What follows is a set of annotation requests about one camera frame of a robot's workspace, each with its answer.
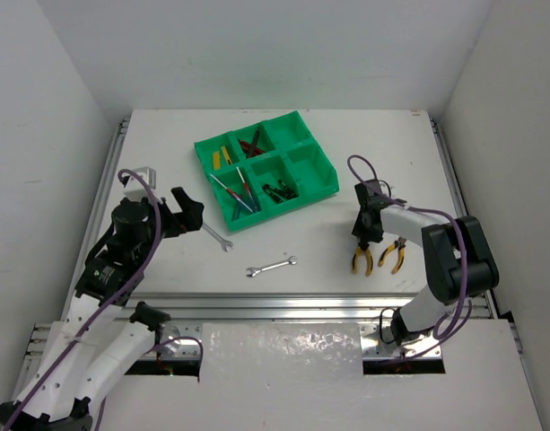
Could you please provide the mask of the blue screwdriver red collar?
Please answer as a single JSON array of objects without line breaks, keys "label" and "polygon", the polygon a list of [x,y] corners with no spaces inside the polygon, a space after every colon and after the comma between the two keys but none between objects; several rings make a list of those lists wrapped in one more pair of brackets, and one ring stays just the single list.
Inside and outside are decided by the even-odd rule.
[{"label": "blue screwdriver red collar", "polygon": [[239,195],[237,195],[232,189],[230,189],[225,184],[223,184],[215,175],[211,174],[210,176],[221,187],[223,187],[233,199],[235,199],[239,204],[241,204],[244,208],[246,208],[251,214],[254,213],[254,210],[242,198],[240,198]]}]

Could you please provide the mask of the green-black screwdriver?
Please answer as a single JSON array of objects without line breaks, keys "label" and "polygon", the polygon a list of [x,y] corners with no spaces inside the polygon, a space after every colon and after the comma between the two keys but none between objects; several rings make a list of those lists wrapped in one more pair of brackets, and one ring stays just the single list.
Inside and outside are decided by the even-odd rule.
[{"label": "green-black screwdriver", "polygon": [[284,191],[284,195],[287,199],[297,198],[298,194],[291,189],[289,186],[287,186],[282,180],[278,181],[279,185],[281,186],[282,190]]},{"label": "green-black screwdriver", "polygon": [[279,189],[279,188],[276,188],[274,186],[272,186],[274,189],[275,189],[275,192],[284,200],[284,199],[287,199],[284,195],[284,191],[282,189]]},{"label": "green-black screwdriver", "polygon": [[262,190],[276,203],[280,204],[283,199],[275,192],[275,189],[269,184],[264,184]]}]

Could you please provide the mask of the red utility knife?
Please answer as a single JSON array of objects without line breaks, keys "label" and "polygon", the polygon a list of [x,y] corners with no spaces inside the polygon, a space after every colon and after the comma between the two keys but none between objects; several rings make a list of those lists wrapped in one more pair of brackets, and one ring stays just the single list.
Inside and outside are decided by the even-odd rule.
[{"label": "red utility knife", "polygon": [[[240,140],[239,144],[240,144],[241,150],[243,151],[244,154],[247,154],[249,152],[249,150],[252,148],[251,144],[247,141],[244,141],[244,140]],[[260,149],[258,146],[254,146],[252,149],[253,149],[253,155],[254,156],[261,155],[265,152],[264,150]]]},{"label": "red utility knife", "polygon": [[[258,141],[259,141],[259,138],[260,138],[260,129],[257,128],[254,135],[253,135],[253,138],[252,138],[252,141],[251,141],[251,147],[253,148],[254,146],[258,146]],[[247,158],[251,158],[253,157],[253,149],[250,149],[249,152],[247,153]]]}]

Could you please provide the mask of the small yellow utility knife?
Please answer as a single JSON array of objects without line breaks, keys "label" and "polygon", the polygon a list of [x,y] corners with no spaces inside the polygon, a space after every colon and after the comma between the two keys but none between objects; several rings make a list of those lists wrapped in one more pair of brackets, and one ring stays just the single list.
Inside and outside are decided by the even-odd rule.
[{"label": "small yellow utility knife", "polygon": [[228,165],[232,164],[231,157],[225,145],[222,146],[223,157]]}]

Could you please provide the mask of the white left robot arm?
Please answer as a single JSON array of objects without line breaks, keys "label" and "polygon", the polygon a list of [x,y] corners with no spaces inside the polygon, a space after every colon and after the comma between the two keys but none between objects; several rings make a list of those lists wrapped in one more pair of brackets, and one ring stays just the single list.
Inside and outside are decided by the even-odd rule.
[{"label": "white left robot arm", "polygon": [[116,339],[95,352],[108,326],[143,281],[166,238],[195,232],[204,206],[181,187],[172,189],[180,211],[145,192],[124,197],[111,212],[105,233],[88,253],[69,311],[45,347],[38,370],[15,400],[0,405],[5,430],[89,430],[118,380],[143,354],[163,346],[170,316],[141,302]]}]

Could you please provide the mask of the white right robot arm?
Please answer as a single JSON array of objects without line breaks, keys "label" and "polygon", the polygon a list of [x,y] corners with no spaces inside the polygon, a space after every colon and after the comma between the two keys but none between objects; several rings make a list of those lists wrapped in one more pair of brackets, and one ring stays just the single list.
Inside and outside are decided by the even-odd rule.
[{"label": "white right robot arm", "polygon": [[451,310],[461,311],[465,301],[499,284],[499,270],[480,222],[473,216],[453,218],[439,210],[416,209],[405,201],[381,193],[377,180],[354,186],[359,212],[352,235],[357,248],[352,271],[358,259],[366,259],[368,277],[375,265],[371,243],[380,243],[385,233],[397,239],[382,252],[378,266],[398,251],[398,272],[405,259],[408,242],[423,250],[426,286],[406,305],[393,312],[389,343],[402,345],[430,330],[438,330]]}]

